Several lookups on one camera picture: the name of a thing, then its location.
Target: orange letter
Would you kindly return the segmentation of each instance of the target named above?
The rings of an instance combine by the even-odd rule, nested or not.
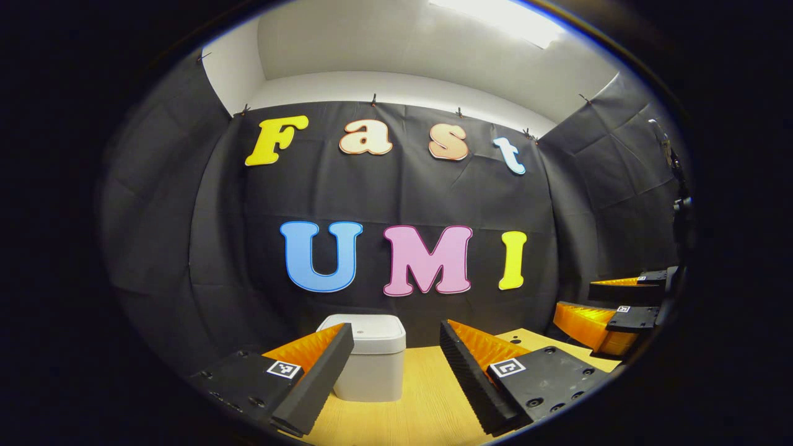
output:
[[[369,152],[374,155],[383,155],[393,147],[393,144],[389,142],[389,128],[374,119],[352,121],[344,127],[344,131],[349,133],[339,141],[339,148],[344,153],[357,155]]]
[[[459,125],[435,124],[430,129],[430,153],[442,160],[462,160],[468,156],[465,130]]]
[[[275,145],[278,144],[281,150],[289,147],[292,144],[292,138],[295,136],[295,128],[302,130],[308,127],[308,118],[305,116],[292,116],[268,119],[262,121],[259,127],[262,128],[262,132],[253,147],[253,153],[245,159],[246,166],[272,164],[278,161]]]

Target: pink letter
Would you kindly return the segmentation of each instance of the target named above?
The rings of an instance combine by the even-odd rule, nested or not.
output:
[[[383,236],[391,242],[391,282],[383,287],[388,296],[407,296],[413,292],[408,283],[408,269],[422,293],[443,268],[441,281],[435,288],[439,293],[453,294],[467,291],[471,282],[465,274],[468,240],[473,235],[467,226],[449,226],[443,230],[432,254],[427,250],[419,232],[412,226],[391,226]]]

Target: black fabric backdrop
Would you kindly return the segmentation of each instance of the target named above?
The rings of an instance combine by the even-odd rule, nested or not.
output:
[[[332,313],[396,314],[408,347],[437,344],[444,318],[491,333],[542,333],[557,299],[581,300],[589,280],[676,262],[676,185],[641,121],[659,117],[649,96],[619,77],[536,145],[500,125],[385,103],[293,104],[229,121],[196,57],[132,110],[108,149],[98,197],[109,277],[133,324],[179,373],[242,344],[283,344]],[[276,163],[244,165],[259,122],[302,114],[308,128]],[[386,123],[391,152],[342,153],[344,125],[358,119]],[[433,158],[429,129],[438,123],[460,125],[472,153]],[[508,169],[492,144],[499,136],[519,149],[525,175]],[[324,274],[336,262],[328,226],[363,224],[351,285],[324,294],[291,282],[279,227],[295,220],[320,226],[313,260]],[[415,226],[429,249],[445,227],[471,227],[471,289],[384,295],[391,247],[382,232],[391,225]],[[524,284],[499,290],[500,238],[513,230],[528,236]]]
[[[245,167],[243,162],[259,137],[259,122],[276,117],[308,117],[308,128],[295,133],[273,164]],[[348,155],[339,150],[344,126],[359,119],[377,119],[389,127],[390,152]],[[255,286],[310,333],[334,313],[396,314],[408,333],[408,346],[438,343],[438,326],[451,318],[500,333],[521,326],[543,331],[553,312],[557,288],[557,246],[548,179],[533,141],[521,132],[454,113],[422,107],[366,102],[313,102],[253,110],[235,117],[239,125],[234,147],[238,171],[246,178],[245,244],[248,269]],[[471,153],[461,161],[437,160],[430,153],[430,127],[460,125]],[[525,175],[513,174],[494,138],[507,137],[519,149]],[[314,267],[335,271],[334,221],[363,225],[358,236],[358,268],[351,285],[335,293],[313,293],[289,280],[284,238],[286,221],[314,221]],[[468,243],[467,271],[471,289],[440,294],[434,287],[422,294],[390,297],[391,245],[383,231],[393,225],[415,226],[432,249],[451,225],[473,229]],[[526,233],[524,284],[499,290],[505,247],[501,235]]]
[[[539,147],[560,240],[559,298],[607,306],[587,299],[589,282],[677,264],[678,183],[649,119],[668,134],[681,163],[690,163],[675,123],[632,77],[617,75],[590,102]]]

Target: black cloth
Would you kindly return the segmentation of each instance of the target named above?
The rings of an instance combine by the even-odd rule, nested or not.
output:
[[[187,56],[128,112],[105,152],[97,187],[110,282],[152,349],[186,373],[220,358],[190,284],[198,187],[229,116],[200,52]]]
[[[540,138],[559,238],[560,300],[587,299],[589,283],[677,264],[672,204],[678,184],[649,119],[688,156],[650,92],[617,74]]]
[[[245,167],[259,137],[259,122],[305,115],[308,128],[296,131],[291,145],[278,150],[278,161]],[[347,123],[377,119],[389,128],[393,144],[384,155],[349,155],[339,150]],[[543,331],[554,311],[557,289],[557,242],[548,179],[534,142],[521,132],[454,113],[423,107],[368,102],[313,102],[251,110],[241,120],[236,171],[245,175],[245,244],[255,286],[268,294],[286,320],[301,334],[312,332],[334,313],[397,315],[408,347],[438,344],[442,319],[453,319],[491,333],[525,327]],[[460,161],[437,160],[429,151],[430,127],[460,125],[470,154]],[[507,137],[519,149],[527,169],[513,174],[492,140]],[[351,285],[335,293],[313,293],[295,285],[285,269],[287,221],[313,221],[320,233],[313,241],[314,268],[336,269],[334,221],[363,225],[358,236],[358,267]],[[383,294],[391,271],[391,244],[383,231],[393,225],[417,228],[427,249],[451,225],[473,230],[468,243],[467,275],[471,289],[422,294],[414,284],[409,296]],[[524,284],[499,290],[505,247],[501,235],[526,233]]]

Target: container lid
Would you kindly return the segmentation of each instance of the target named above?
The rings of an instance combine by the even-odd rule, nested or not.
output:
[[[387,355],[405,348],[402,322],[391,314],[332,314],[316,331],[345,322],[352,324],[353,355]]]

